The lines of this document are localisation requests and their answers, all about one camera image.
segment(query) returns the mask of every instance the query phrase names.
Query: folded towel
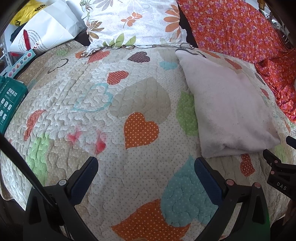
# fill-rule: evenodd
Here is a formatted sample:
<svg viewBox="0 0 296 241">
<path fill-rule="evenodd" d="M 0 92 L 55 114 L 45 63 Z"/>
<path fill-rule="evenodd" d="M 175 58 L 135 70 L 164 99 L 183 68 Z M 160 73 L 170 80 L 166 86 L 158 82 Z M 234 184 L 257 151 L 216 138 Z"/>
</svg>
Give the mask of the folded towel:
<svg viewBox="0 0 296 241">
<path fill-rule="evenodd" d="M 202 156 L 240 155 L 280 144 L 269 108 L 245 73 L 177 49 L 194 95 Z"/>
</svg>

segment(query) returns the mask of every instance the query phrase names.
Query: blue gripper pad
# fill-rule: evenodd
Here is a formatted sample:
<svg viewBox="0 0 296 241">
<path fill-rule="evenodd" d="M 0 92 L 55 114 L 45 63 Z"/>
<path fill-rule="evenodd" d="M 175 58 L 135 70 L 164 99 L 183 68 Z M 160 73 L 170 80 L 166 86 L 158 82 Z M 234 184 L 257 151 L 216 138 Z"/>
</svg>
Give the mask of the blue gripper pad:
<svg viewBox="0 0 296 241">
<path fill-rule="evenodd" d="M 195 160 L 194 170 L 205 191 L 207 192 L 211 202 L 220 206 L 223 202 L 222 190 L 199 158 Z"/>
<path fill-rule="evenodd" d="M 84 195 L 86 194 L 89 186 L 91 185 L 99 169 L 99 162 L 96 158 L 90 157 L 87 160 L 87 162 L 89 163 L 88 164 L 85 163 L 80 170 L 76 171 L 76 172 L 79 172 L 82 170 L 79 177 L 77 178 L 77 180 L 75 181 L 74 185 L 71 188 L 70 203 L 73 206 L 81 203 Z"/>
</svg>

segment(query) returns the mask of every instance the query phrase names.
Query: red floral fabric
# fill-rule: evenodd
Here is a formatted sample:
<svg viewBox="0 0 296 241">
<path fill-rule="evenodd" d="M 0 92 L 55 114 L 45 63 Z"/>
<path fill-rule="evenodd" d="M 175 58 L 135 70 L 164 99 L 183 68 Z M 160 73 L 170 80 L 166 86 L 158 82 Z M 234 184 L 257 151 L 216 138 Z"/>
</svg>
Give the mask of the red floral fabric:
<svg viewBox="0 0 296 241">
<path fill-rule="evenodd" d="M 296 49 L 279 58 L 257 63 L 255 67 L 274 93 L 277 105 L 291 122 L 296 123 Z"/>
<path fill-rule="evenodd" d="M 242 0 L 178 0 L 199 48 L 257 63 L 288 52 L 278 34 Z"/>
</svg>

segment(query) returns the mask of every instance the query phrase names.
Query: bed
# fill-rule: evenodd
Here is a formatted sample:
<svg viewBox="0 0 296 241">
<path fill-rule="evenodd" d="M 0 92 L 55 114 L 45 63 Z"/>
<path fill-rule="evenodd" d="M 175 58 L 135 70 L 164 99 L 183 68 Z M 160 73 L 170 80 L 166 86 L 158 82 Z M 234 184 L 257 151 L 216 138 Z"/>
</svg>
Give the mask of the bed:
<svg viewBox="0 0 296 241">
<path fill-rule="evenodd" d="M 270 151 L 295 164 L 295 151 L 285 138 L 295 136 L 296 125 L 255 65 L 188 44 L 181 47 L 211 61 L 225 59 L 223 65 L 249 77 L 281 138 Z M 198 123 L 175 50 L 105 48 L 82 57 L 86 47 L 70 41 L 39 57 L 19 78 L 29 94 L 5 137 L 43 185 L 69 178 L 90 156 L 98 159 L 99 171 L 76 206 L 98 240 L 193 241 L 217 209 L 192 168 L 201 156 Z M 266 183 L 270 166 L 262 153 L 207 162 L 225 179 L 241 185 L 259 182 L 271 223 L 284 214 L 289 199 Z M 3 153 L 0 170 L 2 197 L 25 209 L 31 184 Z"/>
</svg>

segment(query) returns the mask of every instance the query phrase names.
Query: pillow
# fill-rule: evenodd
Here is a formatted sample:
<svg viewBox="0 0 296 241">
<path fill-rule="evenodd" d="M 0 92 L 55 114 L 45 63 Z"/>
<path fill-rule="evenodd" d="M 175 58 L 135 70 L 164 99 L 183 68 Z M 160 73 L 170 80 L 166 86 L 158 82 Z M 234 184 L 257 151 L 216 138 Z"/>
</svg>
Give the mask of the pillow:
<svg viewBox="0 0 296 241">
<path fill-rule="evenodd" d="M 179 48 L 176 55 L 194 95 L 203 157 L 259 152 L 280 144 L 269 108 L 239 64 L 216 55 L 236 73 L 197 52 Z"/>
<path fill-rule="evenodd" d="M 271 23 L 242 0 L 178 0 L 199 48 L 251 63 L 288 50 Z"/>
<path fill-rule="evenodd" d="M 91 42 L 88 54 L 106 46 L 186 42 L 186 31 L 179 26 L 180 13 L 174 0 L 82 0 L 81 5 Z"/>
</svg>

